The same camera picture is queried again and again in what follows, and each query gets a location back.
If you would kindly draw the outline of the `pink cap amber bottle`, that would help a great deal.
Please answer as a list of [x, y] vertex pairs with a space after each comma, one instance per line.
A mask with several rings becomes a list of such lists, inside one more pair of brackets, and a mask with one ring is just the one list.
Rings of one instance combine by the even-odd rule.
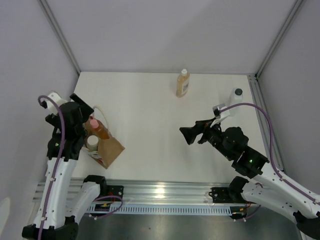
[[110, 138], [108, 129], [102, 124], [102, 122], [95, 118], [89, 119], [85, 123], [85, 127], [89, 135], [95, 135], [101, 140], [107, 140]]

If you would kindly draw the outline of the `green liquid bottle white cap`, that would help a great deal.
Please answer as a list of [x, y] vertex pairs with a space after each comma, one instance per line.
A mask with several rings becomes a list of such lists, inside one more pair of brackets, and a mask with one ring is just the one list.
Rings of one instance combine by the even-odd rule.
[[90, 135], [86, 141], [86, 147], [91, 151], [96, 151], [99, 145], [99, 138], [95, 135]]

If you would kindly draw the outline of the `white bottle grey cap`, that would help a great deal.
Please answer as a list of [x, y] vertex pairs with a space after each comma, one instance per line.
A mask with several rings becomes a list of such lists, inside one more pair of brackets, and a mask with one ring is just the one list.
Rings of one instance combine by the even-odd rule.
[[[234, 88], [232, 89], [230, 95], [229, 95], [229, 99], [227, 102], [227, 107], [239, 104], [243, 101], [243, 90], [241, 88]], [[237, 108], [231, 108], [229, 110], [230, 113], [230, 117], [234, 117], [237, 113]]]

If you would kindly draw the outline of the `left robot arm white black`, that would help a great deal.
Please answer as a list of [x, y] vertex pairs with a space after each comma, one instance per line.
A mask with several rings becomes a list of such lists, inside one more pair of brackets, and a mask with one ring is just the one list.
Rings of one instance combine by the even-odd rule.
[[21, 235], [27, 240], [75, 240], [79, 223], [91, 203], [108, 195], [106, 179], [89, 175], [73, 200], [67, 202], [72, 174], [88, 135], [85, 122], [94, 110], [74, 93], [67, 101], [52, 91], [39, 96], [38, 103], [50, 112], [45, 121], [54, 129], [47, 144], [40, 206], [33, 223], [24, 226]]

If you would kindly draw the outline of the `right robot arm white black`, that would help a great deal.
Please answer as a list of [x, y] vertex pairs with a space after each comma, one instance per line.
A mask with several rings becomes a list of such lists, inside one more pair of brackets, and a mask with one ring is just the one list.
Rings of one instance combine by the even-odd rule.
[[201, 135], [199, 144], [210, 143], [239, 173], [227, 188], [228, 198], [236, 203], [253, 202], [283, 215], [312, 239], [320, 238], [320, 197], [298, 184], [287, 184], [289, 178], [279, 176], [267, 157], [248, 146], [249, 138], [240, 127], [221, 130], [213, 120], [196, 121], [193, 127], [179, 130], [188, 145]]

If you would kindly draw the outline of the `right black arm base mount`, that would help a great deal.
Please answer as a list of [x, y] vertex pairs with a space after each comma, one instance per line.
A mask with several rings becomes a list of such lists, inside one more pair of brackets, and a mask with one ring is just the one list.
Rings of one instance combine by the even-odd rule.
[[208, 195], [212, 198], [213, 203], [242, 203], [243, 201], [232, 195], [227, 187], [212, 187]]

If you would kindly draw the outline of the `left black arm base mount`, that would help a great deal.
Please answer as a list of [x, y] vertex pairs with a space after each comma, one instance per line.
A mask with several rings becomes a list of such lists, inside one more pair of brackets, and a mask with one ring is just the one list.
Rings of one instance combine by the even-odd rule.
[[124, 186], [123, 185], [114, 185], [107, 183], [107, 180], [104, 176], [100, 175], [88, 175], [84, 180], [83, 183], [95, 183], [99, 185], [99, 195], [97, 198], [106, 197], [106, 196], [118, 196], [120, 198], [123, 197], [124, 193]]

